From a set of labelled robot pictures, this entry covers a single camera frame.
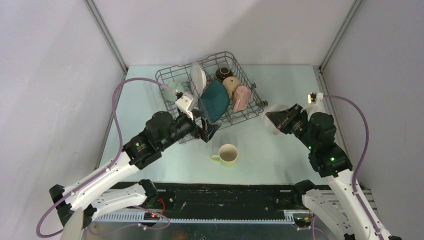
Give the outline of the white ceramic bowl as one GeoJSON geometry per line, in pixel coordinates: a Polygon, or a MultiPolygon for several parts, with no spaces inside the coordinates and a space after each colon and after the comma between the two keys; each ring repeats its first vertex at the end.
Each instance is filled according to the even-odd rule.
{"type": "Polygon", "coordinates": [[[264,112],[261,115],[261,119],[263,121],[263,125],[266,128],[266,131],[269,134],[272,135],[278,135],[280,134],[280,130],[276,127],[274,121],[275,121],[275,116],[274,113],[275,112],[281,112],[284,110],[287,110],[289,107],[287,105],[283,105],[283,104],[274,104],[274,105],[270,105],[268,107],[266,107],[264,109],[264,112]]]}

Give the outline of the teal square plate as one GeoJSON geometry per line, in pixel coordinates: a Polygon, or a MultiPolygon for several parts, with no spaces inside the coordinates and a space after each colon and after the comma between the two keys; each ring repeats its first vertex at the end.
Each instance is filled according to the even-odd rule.
{"type": "Polygon", "coordinates": [[[210,121],[218,121],[230,105],[230,98],[222,83],[215,80],[199,98],[199,109],[210,121]]]}

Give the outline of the yellow-green mug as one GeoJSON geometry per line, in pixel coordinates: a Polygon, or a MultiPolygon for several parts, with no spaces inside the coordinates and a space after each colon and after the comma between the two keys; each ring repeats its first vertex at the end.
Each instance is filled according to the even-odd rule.
{"type": "Polygon", "coordinates": [[[232,144],[222,145],[217,154],[210,156],[210,159],[221,163],[223,166],[230,168],[235,165],[239,156],[238,148],[232,144]]]}

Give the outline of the green ceramic bowl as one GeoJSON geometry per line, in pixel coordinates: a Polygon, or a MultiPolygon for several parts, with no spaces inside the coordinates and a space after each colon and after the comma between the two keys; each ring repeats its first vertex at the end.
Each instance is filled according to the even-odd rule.
{"type": "Polygon", "coordinates": [[[168,102],[175,102],[177,100],[177,93],[184,93],[184,87],[175,81],[169,82],[167,87],[171,89],[171,91],[164,90],[163,97],[168,102]]]}

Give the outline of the white ruffled plate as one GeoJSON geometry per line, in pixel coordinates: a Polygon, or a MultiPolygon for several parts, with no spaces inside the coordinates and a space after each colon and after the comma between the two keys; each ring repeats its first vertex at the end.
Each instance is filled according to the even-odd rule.
{"type": "Polygon", "coordinates": [[[199,98],[206,87],[206,73],[198,62],[193,62],[190,66],[190,89],[195,98],[199,98]]]}

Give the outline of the pink mug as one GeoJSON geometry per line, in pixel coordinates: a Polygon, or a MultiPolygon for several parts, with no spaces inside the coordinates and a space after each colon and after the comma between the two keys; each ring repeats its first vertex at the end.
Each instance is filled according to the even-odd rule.
{"type": "Polygon", "coordinates": [[[233,95],[233,112],[247,109],[250,99],[250,90],[246,86],[239,86],[233,95]]]}

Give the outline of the tan ceramic mug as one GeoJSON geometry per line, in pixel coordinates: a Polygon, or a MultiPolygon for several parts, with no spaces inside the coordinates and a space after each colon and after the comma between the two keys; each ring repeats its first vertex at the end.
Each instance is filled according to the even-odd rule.
{"type": "Polygon", "coordinates": [[[222,84],[226,89],[230,100],[233,99],[236,89],[242,85],[241,81],[235,76],[226,77],[222,84]]]}

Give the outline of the brown speckled bowl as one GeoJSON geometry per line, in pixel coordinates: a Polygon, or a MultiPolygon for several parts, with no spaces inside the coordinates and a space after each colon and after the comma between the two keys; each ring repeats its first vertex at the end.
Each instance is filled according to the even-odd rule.
{"type": "Polygon", "coordinates": [[[226,78],[233,77],[232,70],[228,67],[220,67],[214,74],[214,79],[222,83],[226,78]]]}

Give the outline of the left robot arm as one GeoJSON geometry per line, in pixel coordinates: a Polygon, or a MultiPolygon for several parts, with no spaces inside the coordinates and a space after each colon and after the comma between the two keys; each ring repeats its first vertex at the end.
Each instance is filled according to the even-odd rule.
{"type": "Polygon", "coordinates": [[[193,118],[180,112],[177,118],[158,111],[145,123],[142,132],[126,143],[118,156],[77,183],[49,189],[59,220],[63,226],[78,209],[82,209],[82,227],[94,219],[118,209],[143,205],[153,208],[158,191],[149,179],[142,179],[123,191],[106,193],[108,189],[158,160],[162,152],[187,135],[207,143],[221,127],[195,109],[193,118]]]}

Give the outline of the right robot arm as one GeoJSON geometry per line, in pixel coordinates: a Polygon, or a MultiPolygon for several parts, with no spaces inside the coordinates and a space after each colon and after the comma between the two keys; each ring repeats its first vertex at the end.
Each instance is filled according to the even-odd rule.
{"type": "Polygon", "coordinates": [[[265,116],[281,133],[294,135],[310,151],[308,159],[338,199],[340,209],[324,199],[310,180],[293,185],[291,204],[311,210],[339,240],[398,240],[387,230],[367,201],[359,183],[353,179],[353,165],[335,142],[332,115],[315,112],[311,116],[300,105],[265,116]]]}

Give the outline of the right circuit board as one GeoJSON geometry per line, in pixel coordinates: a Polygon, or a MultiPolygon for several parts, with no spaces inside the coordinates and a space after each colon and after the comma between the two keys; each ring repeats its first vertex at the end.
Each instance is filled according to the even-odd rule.
{"type": "Polygon", "coordinates": [[[312,225],[313,216],[294,216],[293,226],[296,228],[309,228],[312,225]]]}

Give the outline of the circuit board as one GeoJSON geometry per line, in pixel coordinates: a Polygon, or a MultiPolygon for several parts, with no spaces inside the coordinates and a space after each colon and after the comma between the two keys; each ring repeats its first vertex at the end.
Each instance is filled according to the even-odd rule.
{"type": "Polygon", "coordinates": [[[294,216],[293,226],[296,228],[309,228],[312,225],[313,216],[294,216]]]}
{"type": "Polygon", "coordinates": [[[159,213],[145,212],[143,219],[145,221],[159,221],[159,220],[162,220],[163,218],[159,213]]]}

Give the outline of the left circuit board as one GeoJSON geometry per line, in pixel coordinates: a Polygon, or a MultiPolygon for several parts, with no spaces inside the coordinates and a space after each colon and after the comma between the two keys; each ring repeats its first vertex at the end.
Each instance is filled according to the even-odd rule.
{"type": "Polygon", "coordinates": [[[145,212],[143,219],[145,221],[159,221],[159,220],[162,220],[163,218],[159,213],[145,212]]]}

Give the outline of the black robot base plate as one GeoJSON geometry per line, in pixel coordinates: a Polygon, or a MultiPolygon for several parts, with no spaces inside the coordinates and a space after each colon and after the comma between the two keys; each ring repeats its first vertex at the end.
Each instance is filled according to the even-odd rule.
{"type": "Polygon", "coordinates": [[[292,185],[155,182],[166,217],[284,217],[306,207],[291,194],[292,185]]]}

